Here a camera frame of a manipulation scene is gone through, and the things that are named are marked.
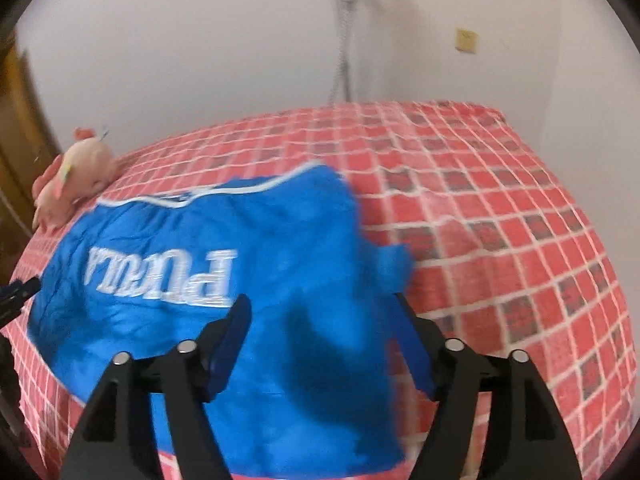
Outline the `red plaid bed sheet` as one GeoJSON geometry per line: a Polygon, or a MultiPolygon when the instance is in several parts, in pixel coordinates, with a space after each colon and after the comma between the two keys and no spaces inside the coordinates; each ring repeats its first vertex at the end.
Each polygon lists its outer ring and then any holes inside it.
{"type": "Polygon", "coordinates": [[[106,197],[271,177],[308,160],[349,184],[371,242],[408,247],[416,313],[477,352],[530,355],[582,475],[600,478],[634,426],[630,313],[596,229],[498,110],[374,102],[225,122],[125,155],[106,197]]]}

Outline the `blue puffer jacket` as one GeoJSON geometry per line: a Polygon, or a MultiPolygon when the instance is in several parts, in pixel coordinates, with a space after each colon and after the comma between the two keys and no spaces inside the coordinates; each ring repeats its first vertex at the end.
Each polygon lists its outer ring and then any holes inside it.
{"type": "Polygon", "coordinates": [[[158,356],[245,295],[250,329],[205,408],[231,472],[377,474],[404,458],[386,350],[388,309],[411,267],[404,246],[361,235],[349,188],[307,162],[279,177],[98,200],[44,269],[28,334],[87,400],[117,352],[158,356]]]}

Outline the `grey wall conduit pipe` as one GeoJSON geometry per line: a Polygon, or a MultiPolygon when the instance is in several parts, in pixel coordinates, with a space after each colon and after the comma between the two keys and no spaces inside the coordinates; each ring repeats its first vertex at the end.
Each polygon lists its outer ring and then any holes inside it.
{"type": "Polygon", "coordinates": [[[329,103],[338,99],[352,102],[352,71],[350,70],[350,43],[356,14],[357,0],[333,0],[338,39],[337,64],[329,93],[329,103]]]}

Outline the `pink plush toy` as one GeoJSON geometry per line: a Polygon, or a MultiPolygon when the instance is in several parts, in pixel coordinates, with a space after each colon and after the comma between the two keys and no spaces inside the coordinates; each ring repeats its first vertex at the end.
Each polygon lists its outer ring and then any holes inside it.
{"type": "Polygon", "coordinates": [[[77,128],[74,139],[32,184],[34,231],[64,226],[80,202],[101,193],[116,178],[114,154],[93,129],[77,128]]]}

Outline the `brown wooden wardrobe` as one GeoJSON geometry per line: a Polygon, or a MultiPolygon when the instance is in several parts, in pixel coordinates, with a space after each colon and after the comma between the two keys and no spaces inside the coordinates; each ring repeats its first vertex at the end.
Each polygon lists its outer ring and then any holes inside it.
{"type": "Polygon", "coordinates": [[[15,34],[1,41],[1,283],[8,284],[32,237],[32,184],[60,150],[39,104],[28,54],[15,34]]]}

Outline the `yellow wall socket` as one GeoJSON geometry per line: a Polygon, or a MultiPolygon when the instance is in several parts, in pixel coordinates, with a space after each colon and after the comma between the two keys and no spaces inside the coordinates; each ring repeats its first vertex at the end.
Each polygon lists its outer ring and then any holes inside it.
{"type": "Polygon", "coordinates": [[[475,54],[477,52],[478,35],[472,30],[463,28],[456,29],[456,38],[454,38],[454,47],[457,51],[467,54],[475,54]]]}

